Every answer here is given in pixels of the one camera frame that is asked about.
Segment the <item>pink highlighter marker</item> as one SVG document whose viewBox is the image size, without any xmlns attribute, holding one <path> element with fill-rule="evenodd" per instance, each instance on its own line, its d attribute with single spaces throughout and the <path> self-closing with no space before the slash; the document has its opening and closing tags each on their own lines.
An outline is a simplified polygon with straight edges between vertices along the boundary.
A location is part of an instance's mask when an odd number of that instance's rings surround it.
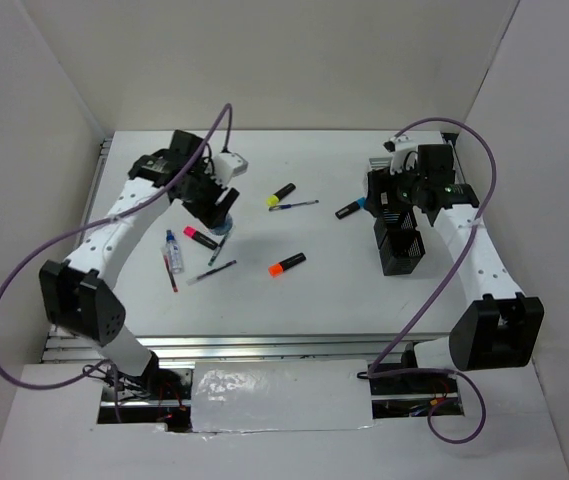
<svg viewBox="0 0 569 480">
<path fill-rule="evenodd" d="M 199 230 L 195 229 L 192 226 L 186 226 L 183 229 L 183 234 L 187 238 L 195 241 L 199 245 L 202 245 L 211 251 L 215 251 L 216 248 L 218 247 L 218 243 L 215 240 L 201 233 Z"/>
</svg>

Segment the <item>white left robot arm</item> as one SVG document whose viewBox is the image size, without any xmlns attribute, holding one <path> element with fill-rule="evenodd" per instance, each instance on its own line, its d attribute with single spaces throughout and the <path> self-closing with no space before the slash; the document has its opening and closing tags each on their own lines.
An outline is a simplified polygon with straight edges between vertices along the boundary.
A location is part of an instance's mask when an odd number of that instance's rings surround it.
<svg viewBox="0 0 569 480">
<path fill-rule="evenodd" d="M 132 165 L 105 224 L 91 228 L 63 261 L 48 261 L 39 272 L 48 321 L 113 361 L 140 399 L 160 390 L 158 359 L 126 327 L 126 309 L 114 289 L 146 231 L 174 201 L 209 230 L 230 227 L 229 210 L 239 193 L 229 183 L 248 163 L 228 148 L 214 156 L 207 151 L 205 139 L 175 131 L 168 147 Z"/>
</svg>

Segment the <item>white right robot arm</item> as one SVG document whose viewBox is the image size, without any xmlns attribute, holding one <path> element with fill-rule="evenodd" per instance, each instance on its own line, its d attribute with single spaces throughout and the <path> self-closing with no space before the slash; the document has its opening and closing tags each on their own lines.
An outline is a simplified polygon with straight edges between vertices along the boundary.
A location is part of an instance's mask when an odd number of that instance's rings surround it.
<svg viewBox="0 0 569 480">
<path fill-rule="evenodd" d="M 400 379 L 424 391 L 435 369 L 462 372 L 526 366 L 544 317 L 537 297 L 526 295 L 500 259 L 483 222 L 483 203 L 473 188 L 455 180 L 453 149 L 447 144 L 393 143 L 388 157 L 372 158 L 363 207 L 375 219 L 382 272 L 408 275 L 425 255 L 415 213 L 421 211 L 439 234 L 454 264 L 418 310 L 423 316 L 448 283 L 458 277 L 467 307 L 445 337 L 417 345 Z"/>
</svg>

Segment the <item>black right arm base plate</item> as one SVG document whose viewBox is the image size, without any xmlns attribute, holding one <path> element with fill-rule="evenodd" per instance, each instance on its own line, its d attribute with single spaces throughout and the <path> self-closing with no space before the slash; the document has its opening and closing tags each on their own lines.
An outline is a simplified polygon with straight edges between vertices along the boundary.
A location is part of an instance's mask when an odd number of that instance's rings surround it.
<svg viewBox="0 0 569 480">
<path fill-rule="evenodd" d="M 406 397 L 417 398 L 434 396 L 451 396 L 458 393 L 455 380 L 445 374 L 412 373 L 370 379 L 365 371 L 358 372 L 359 380 L 369 382 L 373 397 Z"/>
</svg>

